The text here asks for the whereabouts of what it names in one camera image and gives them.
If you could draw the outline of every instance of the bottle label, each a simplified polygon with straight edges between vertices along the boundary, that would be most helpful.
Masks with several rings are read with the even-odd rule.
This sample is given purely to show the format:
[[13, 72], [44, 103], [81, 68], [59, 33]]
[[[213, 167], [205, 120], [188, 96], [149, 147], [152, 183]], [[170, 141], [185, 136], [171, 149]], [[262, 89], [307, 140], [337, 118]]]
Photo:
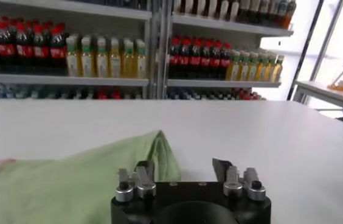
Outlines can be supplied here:
[[33, 56], [32, 46], [17, 45], [18, 55], [26, 58]]
[[120, 77], [120, 59], [119, 58], [111, 58], [111, 73], [112, 73], [112, 78]]
[[82, 56], [82, 74], [84, 77], [92, 77], [92, 59], [90, 56]]
[[145, 58], [137, 59], [137, 74], [140, 79], [146, 78], [146, 59]]
[[217, 67], [217, 66], [219, 66], [219, 65], [220, 65], [220, 59], [218, 59], [218, 58], [211, 58], [211, 59], [210, 59], [210, 65], [211, 65], [212, 67]]
[[191, 65], [199, 65], [200, 64], [200, 57], [195, 57], [195, 56], [190, 57], [190, 64]]
[[73, 77], [78, 76], [77, 57], [74, 55], [68, 56], [68, 70], [69, 70], [69, 76], [73, 76]]
[[15, 54], [15, 46], [13, 44], [0, 44], [0, 55], [11, 56]]
[[52, 47], [50, 48], [50, 53], [52, 58], [65, 58], [66, 47]]
[[107, 78], [108, 76], [108, 65], [105, 56], [97, 57], [97, 74], [99, 77]]
[[209, 66], [210, 59], [209, 58], [201, 58], [200, 65], [201, 66]]
[[49, 56], [48, 47], [33, 47], [33, 50], [37, 58], [47, 58]]
[[229, 59], [227, 59], [227, 60], [222, 59], [222, 60], [220, 60], [220, 65], [222, 67], [228, 67], [230, 65], [230, 60]]

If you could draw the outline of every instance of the white table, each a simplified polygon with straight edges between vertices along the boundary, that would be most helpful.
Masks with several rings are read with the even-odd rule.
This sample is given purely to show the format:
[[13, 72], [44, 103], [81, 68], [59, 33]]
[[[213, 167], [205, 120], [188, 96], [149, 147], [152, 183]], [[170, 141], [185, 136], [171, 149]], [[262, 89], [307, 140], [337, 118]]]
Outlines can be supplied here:
[[327, 85], [312, 81], [297, 81], [296, 85], [294, 101], [301, 102], [304, 95], [308, 95], [343, 107], [343, 92], [328, 89]]
[[343, 224], [343, 123], [295, 102], [0, 100], [0, 159], [57, 159], [161, 129], [184, 181], [256, 167], [273, 224]]

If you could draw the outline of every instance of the yellow juice bottle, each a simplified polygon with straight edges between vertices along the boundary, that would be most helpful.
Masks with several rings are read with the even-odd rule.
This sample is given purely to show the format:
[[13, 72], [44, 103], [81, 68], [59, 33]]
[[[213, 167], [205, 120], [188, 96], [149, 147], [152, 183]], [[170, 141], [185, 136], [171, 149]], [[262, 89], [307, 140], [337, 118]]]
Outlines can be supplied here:
[[272, 82], [279, 82], [280, 81], [283, 58], [284, 58], [283, 55], [279, 55], [279, 57], [277, 58], [277, 63], [275, 64], [273, 77], [271, 80]]
[[264, 78], [264, 81], [266, 82], [271, 82], [272, 80], [274, 67], [275, 67], [275, 58], [276, 58], [275, 54], [269, 55], [269, 63], [266, 67], [265, 78]]
[[112, 78], [120, 78], [121, 61], [119, 54], [119, 41], [111, 38], [111, 55], [109, 56], [109, 75]]
[[268, 66], [268, 55], [264, 53], [260, 54], [259, 59], [260, 61], [258, 63], [257, 73], [255, 74], [255, 81], [264, 81], [266, 67]]
[[95, 77], [95, 61], [94, 61], [94, 54], [91, 50], [91, 37], [86, 36], [83, 37], [81, 40], [82, 45], [82, 54], [81, 54], [81, 62], [82, 62], [82, 74], [84, 77]]
[[147, 79], [145, 48], [146, 48], [145, 43], [142, 40], [139, 40], [137, 42], [137, 51], [136, 51], [136, 78], [137, 79]]
[[257, 72], [258, 54], [255, 52], [250, 53], [249, 69], [247, 71], [247, 81], [254, 81], [255, 73]]

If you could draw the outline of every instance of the bottle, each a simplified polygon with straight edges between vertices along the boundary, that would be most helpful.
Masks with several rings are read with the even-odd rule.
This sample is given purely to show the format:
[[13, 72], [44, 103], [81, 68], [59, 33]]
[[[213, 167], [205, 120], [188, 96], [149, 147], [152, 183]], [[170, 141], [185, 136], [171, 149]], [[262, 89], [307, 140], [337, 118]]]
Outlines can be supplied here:
[[269, 63], [266, 67], [264, 81], [271, 82], [271, 80], [272, 80], [274, 67], [275, 67], [275, 58], [276, 58], [276, 55], [274, 55], [274, 54], [269, 55]]
[[207, 40], [206, 45], [201, 50], [200, 54], [200, 68], [199, 68], [199, 77], [202, 79], [209, 78], [209, 65], [210, 65], [210, 48], [212, 43]]
[[259, 54], [257, 72], [255, 73], [255, 81], [265, 81], [265, 72], [268, 65], [268, 55]]
[[65, 74], [66, 70], [66, 42], [60, 27], [55, 26], [52, 30], [52, 39], [50, 44], [50, 55], [54, 72]]
[[77, 51], [77, 38], [70, 36], [66, 39], [66, 45], [68, 46], [68, 52], [66, 54], [66, 61], [68, 66], [68, 73], [71, 77], [81, 76], [81, 63], [80, 56]]
[[140, 40], [137, 42], [137, 71], [136, 78], [147, 79], [147, 66], [146, 66], [146, 56], [145, 56], [145, 43]]
[[286, 30], [289, 29], [289, 25], [291, 23], [294, 11], [296, 11], [296, 6], [297, 6], [296, 0], [291, 0], [291, 2], [289, 2], [288, 8], [286, 9], [286, 14], [282, 21], [283, 29], [286, 29]]
[[16, 70], [15, 37], [8, 30], [8, 24], [0, 22], [0, 58], [5, 71]]
[[109, 57], [106, 51], [106, 40], [103, 37], [97, 39], [97, 76], [100, 78], [110, 77]]
[[171, 40], [170, 57], [169, 57], [169, 78], [177, 78], [178, 70], [178, 58], [179, 58], [179, 44], [178, 38], [174, 37]]
[[16, 34], [16, 49], [18, 51], [21, 69], [25, 72], [32, 71], [33, 66], [33, 39], [26, 32], [23, 23], [18, 23], [18, 32]]
[[238, 21], [247, 22], [250, 9], [250, 0], [241, 0], [239, 4]]
[[219, 77], [219, 65], [220, 65], [220, 47], [221, 42], [217, 41], [215, 47], [210, 51], [210, 63], [209, 63], [209, 78], [220, 79]]
[[42, 34], [42, 27], [35, 25], [33, 27], [35, 36], [33, 38], [33, 53], [35, 55], [36, 70], [39, 72], [47, 72], [51, 66], [51, 58], [49, 51], [49, 43], [46, 37]]
[[249, 10], [249, 21], [250, 23], [257, 23], [258, 9], [261, 0], [251, 0], [250, 10]]
[[201, 42], [199, 40], [195, 41], [195, 45], [192, 47], [192, 53], [190, 56], [190, 71], [188, 77], [190, 79], [197, 79], [199, 68], [200, 68], [200, 46]]
[[277, 12], [277, 16], [275, 19], [275, 24], [277, 27], [282, 28], [287, 9], [288, 9], [288, 0], [281, 0], [279, 3], [279, 10]]
[[258, 15], [257, 15], [257, 23], [259, 25], [266, 24], [266, 17], [269, 12], [269, 0], [261, 0], [261, 4], [259, 5]]
[[273, 77], [272, 77], [272, 82], [279, 82], [280, 77], [281, 77], [281, 72], [282, 72], [282, 62], [283, 62], [283, 55], [279, 55], [277, 59], [277, 63], [275, 64], [274, 72], [273, 72]]
[[135, 58], [134, 58], [134, 43], [127, 41], [125, 43], [124, 59], [123, 59], [123, 75], [126, 78], [135, 78]]
[[224, 47], [220, 50], [220, 66], [219, 66], [219, 79], [225, 80], [227, 69], [230, 65], [230, 48], [231, 45], [229, 43], [225, 43]]
[[188, 38], [184, 38], [182, 41], [182, 48], [179, 52], [179, 57], [178, 57], [178, 78], [180, 79], [185, 79], [187, 78], [187, 73], [189, 69], [189, 45], [190, 41]]
[[81, 40], [82, 54], [82, 75], [83, 77], [95, 77], [94, 54], [92, 52], [92, 40], [90, 36], [85, 36]]
[[257, 72], [257, 60], [258, 54], [255, 52], [251, 52], [247, 81], [254, 81], [255, 79], [255, 73]]

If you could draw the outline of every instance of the plastic bottle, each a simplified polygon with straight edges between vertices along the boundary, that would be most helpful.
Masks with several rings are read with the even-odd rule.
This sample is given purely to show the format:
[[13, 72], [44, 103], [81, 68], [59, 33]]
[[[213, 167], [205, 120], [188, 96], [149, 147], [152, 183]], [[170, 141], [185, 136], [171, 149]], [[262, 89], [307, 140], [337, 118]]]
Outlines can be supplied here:
[[291, 0], [291, 2], [289, 2], [288, 4], [288, 8], [286, 9], [286, 14], [282, 21], [282, 28], [289, 29], [289, 25], [291, 23], [294, 11], [296, 11], [296, 7], [297, 7], [296, 0]]
[[137, 42], [136, 78], [138, 79], [147, 79], [145, 48], [146, 48], [146, 45], [142, 40]]
[[274, 68], [274, 72], [273, 72], [272, 82], [279, 82], [280, 81], [283, 58], [284, 58], [283, 55], [279, 55], [279, 57], [277, 59], [277, 63], [275, 64], [275, 68]]
[[52, 29], [52, 39], [50, 44], [50, 55], [54, 72], [65, 74], [66, 70], [66, 42], [62, 30], [55, 26]]
[[230, 65], [231, 55], [230, 55], [230, 48], [231, 45], [229, 43], [225, 43], [224, 47], [220, 50], [220, 65], [219, 65], [219, 79], [225, 80], [227, 69]]
[[5, 71], [16, 71], [15, 37], [11, 35], [5, 22], [0, 22], [0, 58]]
[[110, 66], [111, 66], [111, 77], [119, 78], [120, 77], [120, 54], [119, 54], [119, 41], [117, 38], [111, 38], [111, 55], [109, 56]]
[[81, 40], [82, 54], [82, 75], [83, 77], [95, 77], [94, 54], [92, 52], [92, 40], [90, 36], [85, 36]]
[[190, 71], [188, 73], [188, 78], [197, 79], [200, 69], [200, 46], [201, 42], [199, 40], [195, 41], [195, 45], [192, 47], [190, 56]]
[[16, 49], [18, 51], [21, 70], [31, 72], [34, 65], [33, 39], [26, 32], [23, 23], [18, 23], [16, 34]]
[[97, 39], [97, 76], [100, 78], [110, 77], [109, 56], [106, 51], [106, 40], [103, 37]]
[[66, 61], [68, 64], [68, 73], [71, 77], [80, 77], [81, 76], [81, 62], [80, 56], [77, 50], [78, 39], [76, 37], [68, 37], [66, 39], [66, 44], [68, 46], [68, 52], [66, 54]]
[[210, 51], [210, 63], [209, 63], [209, 78], [220, 79], [219, 77], [219, 65], [220, 65], [220, 47], [221, 42], [217, 41], [215, 47]]
[[35, 36], [33, 38], [33, 53], [35, 55], [36, 70], [47, 72], [51, 66], [49, 43], [42, 33], [42, 27], [35, 25], [33, 27]]
[[178, 78], [185, 79], [187, 78], [187, 73], [189, 70], [189, 45], [190, 41], [188, 38], [184, 38], [182, 41], [182, 48], [179, 52], [179, 58], [178, 58]]
[[177, 78], [178, 70], [178, 58], [179, 58], [179, 44], [178, 38], [174, 37], [171, 40], [170, 57], [169, 57], [169, 78]]
[[212, 43], [207, 40], [205, 46], [203, 47], [200, 55], [200, 69], [199, 69], [199, 77], [202, 79], [209, 79], [209, 65], [210, 65], [210, 48], [212, 47]]

